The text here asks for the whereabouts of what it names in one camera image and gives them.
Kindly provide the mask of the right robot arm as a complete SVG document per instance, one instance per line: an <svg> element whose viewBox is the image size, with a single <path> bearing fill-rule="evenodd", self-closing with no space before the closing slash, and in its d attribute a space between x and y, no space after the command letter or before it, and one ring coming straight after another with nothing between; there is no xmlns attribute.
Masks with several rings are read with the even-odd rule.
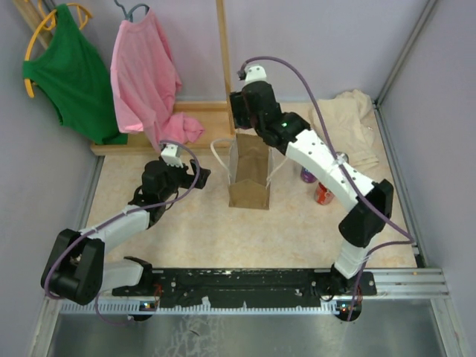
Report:
<svg viewBox="0 0 476 357"><path fill-rule="evenodd" d="M375 182L332 155L311 124L284 112L271 85L257 81L229 94L234 124L253 129L265 144L305 167L335 195L347 211L338 225L344 241L332 264L325 295L346 295L358 286L358 271L374 236L391 216L393 185Z"/></svg>

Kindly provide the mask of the red soda can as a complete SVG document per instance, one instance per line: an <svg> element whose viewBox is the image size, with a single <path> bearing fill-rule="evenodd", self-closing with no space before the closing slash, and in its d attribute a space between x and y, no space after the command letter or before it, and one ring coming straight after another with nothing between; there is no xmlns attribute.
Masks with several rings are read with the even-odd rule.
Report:
<svg viewBox="0 0 476 357"><path fill-rule="evenodd" d="M318 182L318 185L315 190L315 201L320 205L328 205L335 195L325 187L321 182Z"/></svg>

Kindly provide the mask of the red cola can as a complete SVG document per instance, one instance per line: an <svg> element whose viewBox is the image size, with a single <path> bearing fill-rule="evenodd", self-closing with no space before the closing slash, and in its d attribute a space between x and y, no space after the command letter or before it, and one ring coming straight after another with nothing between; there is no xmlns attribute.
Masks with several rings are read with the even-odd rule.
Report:
<svg viewBox="0 0 476 357"><path fill-rule="evenodd" d="M337 152L338 159L341 159L344 162L349 162L349 156L345 152Z"/></svg>

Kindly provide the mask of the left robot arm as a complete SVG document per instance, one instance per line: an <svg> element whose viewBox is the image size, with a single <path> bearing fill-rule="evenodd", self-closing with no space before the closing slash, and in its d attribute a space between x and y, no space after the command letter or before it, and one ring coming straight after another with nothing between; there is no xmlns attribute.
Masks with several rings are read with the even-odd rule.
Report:
<svg viewBox="0 0 476 357"><path fill-rule="evenodd" d="M79 305L91 303L101 292L130 287L139 295L153 290L149 263L125 258L106 263L105 256L134 235L155 225L167 207L180 200L179 191L202 189L211 175L197 160L173 166L160 158L147 163L132 200L116 216L81 231L58 233L40 280L50 297Z"/></svg>

